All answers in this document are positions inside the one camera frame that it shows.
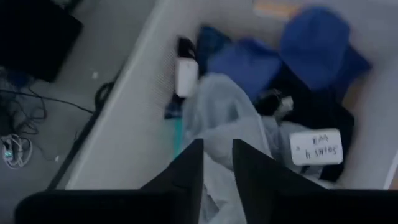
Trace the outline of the navy underwear lettered waistband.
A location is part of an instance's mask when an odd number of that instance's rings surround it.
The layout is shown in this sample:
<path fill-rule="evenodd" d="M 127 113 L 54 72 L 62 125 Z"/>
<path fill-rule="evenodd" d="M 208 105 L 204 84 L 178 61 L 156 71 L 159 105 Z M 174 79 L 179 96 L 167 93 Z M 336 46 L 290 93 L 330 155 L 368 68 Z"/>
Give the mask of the navy underwear lettered waistband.
<path fill-rule="evenodd" d="M 293 109 L 282 120 L 301 124 L 310 129 L 338 129 L 343 155 L 347 156 L 354 134 L 354 116 L 337 102 L 331 90 L 311 91 L 283 64 L 269 86 L 254 102 L 257 112 L 270 116 L 282 104 L 282 99 L 291 97 Z"/>

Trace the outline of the grey shirt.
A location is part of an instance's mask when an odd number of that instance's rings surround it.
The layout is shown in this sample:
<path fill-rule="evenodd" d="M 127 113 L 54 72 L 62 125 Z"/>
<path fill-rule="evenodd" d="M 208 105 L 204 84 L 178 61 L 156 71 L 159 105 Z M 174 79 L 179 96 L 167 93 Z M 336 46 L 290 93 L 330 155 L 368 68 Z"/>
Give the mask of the grey shirt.
<path fill-rule="evenodd" d="M 182 110 L 182 147 L 204 142 L 203 188 L 198 224 L 246 224 L 233 171 L 233 140 L 246 143 L 295 173 L 289 136 L 306 127 L 261 116 L 226 75 L 203 77 Z"/>

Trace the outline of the black box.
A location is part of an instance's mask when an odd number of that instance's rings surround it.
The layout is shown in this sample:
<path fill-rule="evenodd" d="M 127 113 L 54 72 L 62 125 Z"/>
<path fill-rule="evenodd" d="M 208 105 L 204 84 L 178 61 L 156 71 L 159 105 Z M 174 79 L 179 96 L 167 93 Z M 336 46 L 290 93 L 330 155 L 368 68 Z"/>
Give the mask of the black box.
<path fill-rule="evenodd" d="M 0 0 L 0 67 L 54 82 L 82 28 L 52 0 Z"/>

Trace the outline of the white paper label tag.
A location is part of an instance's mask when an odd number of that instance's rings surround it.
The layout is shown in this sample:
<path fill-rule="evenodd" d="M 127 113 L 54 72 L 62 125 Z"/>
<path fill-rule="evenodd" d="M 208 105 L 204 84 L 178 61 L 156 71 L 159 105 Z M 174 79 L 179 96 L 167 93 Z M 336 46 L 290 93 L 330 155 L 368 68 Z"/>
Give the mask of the white paper label tag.
<path fill-rule="evenodd" d="M 178 58 L 175 67 L 175 93 L 181 98 L 190 97 L 197 86 L 198 64 L 192 58 Z"/>
<path fill-rule="evenodd" d="M 293 133 L 289 137 L 292 162 L 296 166 L 341 164 L 344 159 L 341 134 L 337 129 Z"/>

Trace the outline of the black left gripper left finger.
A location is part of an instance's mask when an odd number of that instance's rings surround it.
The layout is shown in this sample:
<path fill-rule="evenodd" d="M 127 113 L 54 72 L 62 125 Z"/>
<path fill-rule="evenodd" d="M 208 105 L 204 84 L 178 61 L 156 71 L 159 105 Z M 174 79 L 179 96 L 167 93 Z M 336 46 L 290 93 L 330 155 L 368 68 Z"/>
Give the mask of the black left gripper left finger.
<path fill-rule="evenodd" d="M 46 190 L 14 210 L 15 224 L 198 224 L 204 142 L 196 139 L 139 189 Z"/>

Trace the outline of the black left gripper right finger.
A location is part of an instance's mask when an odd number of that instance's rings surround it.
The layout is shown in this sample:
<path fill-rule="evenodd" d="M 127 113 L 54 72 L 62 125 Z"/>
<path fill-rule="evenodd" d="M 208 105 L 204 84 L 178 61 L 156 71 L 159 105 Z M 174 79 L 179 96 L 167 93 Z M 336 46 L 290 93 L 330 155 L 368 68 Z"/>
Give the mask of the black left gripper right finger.
<path fill-rule="evenodd" d="M 398 224 L 398 190 L 326 189 L 240 139 L 233 169 L 247 224 Z"/>

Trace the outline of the royal blue garment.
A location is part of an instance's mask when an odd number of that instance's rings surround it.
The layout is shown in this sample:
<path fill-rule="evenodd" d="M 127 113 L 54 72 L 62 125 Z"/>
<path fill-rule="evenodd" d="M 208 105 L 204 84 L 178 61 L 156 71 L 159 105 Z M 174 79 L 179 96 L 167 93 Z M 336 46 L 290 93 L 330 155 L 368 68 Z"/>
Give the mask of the royal blue garment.
<path fill-rule="evenodd" d="M 207 63 L 209 73 L 228 76 L 252 101 L 269 86 L 281 67 L 279 54 L 255 38 L 243 38 L 227 45 Z"/>
<path fill-rule="evenodd" d="M 355 79 L 373 68 L 351 45 L 350 34 L 348 21 L 335 11 L 306 7 L 286 23 L 280 57 L 310 90 L 341 102 Z"/>

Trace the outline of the turquoise shorts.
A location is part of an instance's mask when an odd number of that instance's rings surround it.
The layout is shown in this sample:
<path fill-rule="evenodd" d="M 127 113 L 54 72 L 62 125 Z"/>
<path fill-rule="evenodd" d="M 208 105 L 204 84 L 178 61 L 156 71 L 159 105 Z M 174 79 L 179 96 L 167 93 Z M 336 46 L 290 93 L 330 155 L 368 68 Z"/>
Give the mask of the turquoise shorts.
<path fill-rule="evenodd" d="M 182 118 L 176 119 L 175 123 L 175 136 L 174 136 L 174 158 L 184 150 L 185 145 L 183 142 L 183 122 Z"/>

